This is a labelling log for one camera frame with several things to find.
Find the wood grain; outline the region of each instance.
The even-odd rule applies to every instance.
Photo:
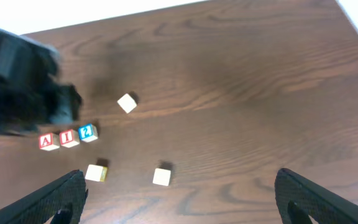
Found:
[[[335,1],[210,1],[29,36],[61,52],[100,139],[0,137],[0,208],[98,158],[82,223],[280,223],[281,167],[358,204],[358,36]],[[152,184],[160,161],[169,187]]]

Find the white cube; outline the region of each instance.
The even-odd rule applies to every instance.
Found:
[[[80,139],[84,142],[91,142],[99,138],[98,130],[93,124],[87,124],[78,129]]]
[[[88,170],[86,170],[85,179],[104,182],[106,178],[106,174],[107,174],[107,167],[89,165]]]
[[[168,186],[171,179],[171,171],[157,168],[154,172],[153,184]]]
[[[128,93],[121,97],[117,103],[126,113],[131,112],[137,106],[135,100]]]
[[[60,144],[64,147],[73,147],[80,144],[78,132],[70,129],[60,133]]]
[[[40,149],[51,151],[60,147],[59,136],[54,133],[43,134],[39,137]]]

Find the white block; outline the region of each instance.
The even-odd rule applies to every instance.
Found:
[[[154,172],[153,184],[168,186],[171,178],[171,171],[157,168]]]
[[[80,144],[78,132],[70,129],[60,133],[60,144],[64,147],[73,147]]]
[[[89,165],[88,170],[86,170],[85,179],[104,182],[104,179],[106,178],[106,173],[107,173],[107,167]]]
[[[84,142],[91,142],[99,138],[98,130],[93,124],[87,124],[78,129],[80,139]]]
[[[54,133],[43,134],[39,137],[40,149],[51,151],[60,147],[59,136]]]
[[[126,113],[131,112],[137,106],[135,100],[128,93],[121,97],[117,103]]]

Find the blurry black object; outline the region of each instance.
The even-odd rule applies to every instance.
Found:
[[[78,119],[81,96],[56,82],[57,57],[52,47],[0,29],[0,134]]]
[[[276,203],[284,224],[358,223],[358,206],[292,172],[280,169]]]
[[[0,210],[0,224],[77,224],[88,196],[84,175],[71,171]]]

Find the blue block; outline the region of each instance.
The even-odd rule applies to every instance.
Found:
[[[78,129],[80,139],[84,142],[90,142],[96,140],[98,136],[98,130],[93,124],[87,124]]]

